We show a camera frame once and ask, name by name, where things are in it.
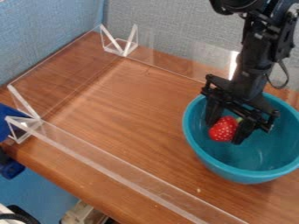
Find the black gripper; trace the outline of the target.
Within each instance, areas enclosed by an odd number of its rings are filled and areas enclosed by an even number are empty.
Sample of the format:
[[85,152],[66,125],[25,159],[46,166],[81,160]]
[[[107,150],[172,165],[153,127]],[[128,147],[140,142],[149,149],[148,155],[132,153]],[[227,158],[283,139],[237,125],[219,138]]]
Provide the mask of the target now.
[[205,123],[211,127],[220,119],[223,111],[227,109],[244,120],[237,124],[237,129],[231,142],[241,144],[244,139],[252,134],[255,128],[269,132],[273,128],[280,112],[272,107],[263,93],[253,99],[244,99],[229,91],[229,80],[213,74],[205,75],[205,84],[200,94],[205,97]]

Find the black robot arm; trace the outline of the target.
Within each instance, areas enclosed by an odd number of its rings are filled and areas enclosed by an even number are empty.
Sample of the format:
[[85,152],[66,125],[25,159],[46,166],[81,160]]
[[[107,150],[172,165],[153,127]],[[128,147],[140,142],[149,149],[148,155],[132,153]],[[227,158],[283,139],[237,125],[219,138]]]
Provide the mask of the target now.
[[269,131],[280,116],[264,98],[273,66],[281,66],[295,48],[299,0],[209,0],[216,13],[244,19],[241,50],[233,78],[205,76],[205,124],[213,125],[227,109],[241,117],[231,139],[241,144],[255,130]]

